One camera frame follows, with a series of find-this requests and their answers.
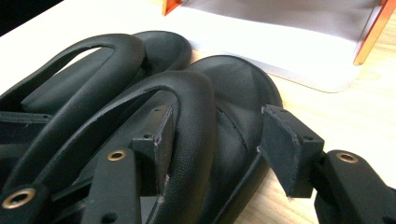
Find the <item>wooden floor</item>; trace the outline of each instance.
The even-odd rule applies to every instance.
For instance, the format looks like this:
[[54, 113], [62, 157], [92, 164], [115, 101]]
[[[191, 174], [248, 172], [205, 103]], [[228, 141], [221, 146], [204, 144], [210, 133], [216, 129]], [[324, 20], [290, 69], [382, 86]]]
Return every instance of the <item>wooden floor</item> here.
[[[195, 51], [193, 60], [209, 55]], [[362, 156], [396, 188], [396, 12], [350, 89], [325, 93], [271, 78], [285, 108], [325, 139], [325, 151]], [[318, 223], [314, 195], [288, 199], [270, 171], [235, 223]]]

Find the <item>screw hole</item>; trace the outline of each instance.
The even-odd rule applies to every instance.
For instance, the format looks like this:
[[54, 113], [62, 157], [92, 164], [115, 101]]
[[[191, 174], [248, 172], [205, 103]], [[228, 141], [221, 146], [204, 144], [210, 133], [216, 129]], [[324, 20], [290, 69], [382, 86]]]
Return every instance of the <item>screw hole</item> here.
[[151, 133], [146, 133], [145, 135], [143, 135], [144, 138], [148, 139], [148, 138], [152, 138], [152, 134]]
[[126, 157], [124, 150], [113, 151], [107, 155], [107, 159], [110, 161], [120, 161]]
[[304, 136], [304, 139], [305, 139], [305, 140], [308, 140], [308, 141], [314, 140], [314, 138], [313, 138], [313, 137], [310, 137], [310, 136]]
[[350, 162], [350, 163], [355, 163], [355, 162], [359, 161], [358, 158], [356, 158], [348, 153], [345, 153], [345, 152], [338, 153], [337, 157], [341, 161], [346, 161], [346, 162]]
[[117, 214], [115, 213], [107, 213], [104, 216], [102, 216], [102, 223], [113, 223], [117, 220]]
[[35, 197], [35, 189], [21, 189], [3, 200], [3, 208], [13, 209], [29, 203]]

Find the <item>flip-flop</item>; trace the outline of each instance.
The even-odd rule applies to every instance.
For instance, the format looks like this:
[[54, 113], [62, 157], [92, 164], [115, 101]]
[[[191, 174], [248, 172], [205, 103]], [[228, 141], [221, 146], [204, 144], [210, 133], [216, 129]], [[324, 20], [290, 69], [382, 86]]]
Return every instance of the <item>flip-flop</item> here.
[[[81, 52], [94, 48], [101, 49], [54, 76]], [[2, 132], [15, 133], [0, 136], [0, 161], [5, 164], [0, 187], [11, 168], [4, 189], [31, 183], [67, 138], [101, 107], [142, 78], [182, 69], [190, 59], [190, 43], [162, 31], [99, 35], [62, 51], [0, 97]]]
[[[216, 109], [210, 104], [199, 105], [202, 99], [212, 101], [209, 94], [212, 90], [196, 80], [202, 79], [202, 74], [210, 79]], [[165, 91], [158, 91], [137, 110], [126, 110], [144, 94], [157, 90]], [[190, 113], [183, 114], [184, 101], [192, 106]], [[35, 184], [43, 184], [51, 193], [64, 195], [92, 181], [101, 155], [119, 148], [138, 150], [141, 141], [154, 141], [159, 146], [161, 141], [167, 141], [169, 147], [175, 136], [176, 147], [169, 170], [157, 176], [157, 186], [147, 186], [147, 179], [142, 177], [141, 195], [157, 194], [151, 206], [142, 198], [141, 207], [148, 210], [142, 211], [143, 221], [231, 223], [269, 169], [257, 150], [262, 139], [263, 105], [282, 106], [276, 86], [261, 69], [233, 56], [213, 56], [181, 72], [158, 74], [125, 91], [85, 123], [51, 159]], [[163, 136], [161, 132], [151, 132], [151, 120], [166, 108], [172, 112], [168, 117], [175, 118], [175, 134]], [[213, 110], [217, 111], [217, 121], [202, 117], [203, 113]], [[206, 131], [197, 131], [197, 127]], [[209, 135], [217, 137], [217, 146], [212, 146], [213, 149], [207, 145], [210, 143], [207, 139], [212, 139]], [[148, 169], [145, 164], [141, 166], [143, 170]], [[75, 208], [77, 214], [81, 213], [81, 207], [90, 206], [84, 204]]]

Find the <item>orange edge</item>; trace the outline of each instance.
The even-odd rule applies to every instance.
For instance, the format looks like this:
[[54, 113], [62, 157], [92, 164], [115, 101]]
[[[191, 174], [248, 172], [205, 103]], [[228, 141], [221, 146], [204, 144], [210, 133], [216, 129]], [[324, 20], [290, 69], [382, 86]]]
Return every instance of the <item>orange edge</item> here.
[[182, 0], [163, 0], [163, 15], [168, 15], [169, 12], [180, 6], [182, 2]]
[[380, 5], [382, 5], [382, 8], [379, 11], [372, 27], [370, 28], [369, 33], [361, 43], [361, 48], [359, 49], [355, 61], [353, 62], [355, 65], [362, 65], [366, 61], [376, 40], [381, 35], [382, 31], [387, 25], [388, 20], [390, 19], [390, 16], [396, 8], [396, 0], [382, 0]]

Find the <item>white surface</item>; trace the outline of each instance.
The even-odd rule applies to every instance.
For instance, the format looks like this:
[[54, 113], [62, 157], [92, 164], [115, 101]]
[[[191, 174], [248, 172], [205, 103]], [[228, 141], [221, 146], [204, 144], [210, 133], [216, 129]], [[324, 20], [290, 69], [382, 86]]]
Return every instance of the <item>white surface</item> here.
[[167, 30], [196, 49], [247, 58], [264, 71], [321, 91], [342, 91], [360, 69], [357, 42], [303, 29], [179, 7], [168, 16], [145, 0], [65, 0], [0, 38], [0, 92], [81, 39]]

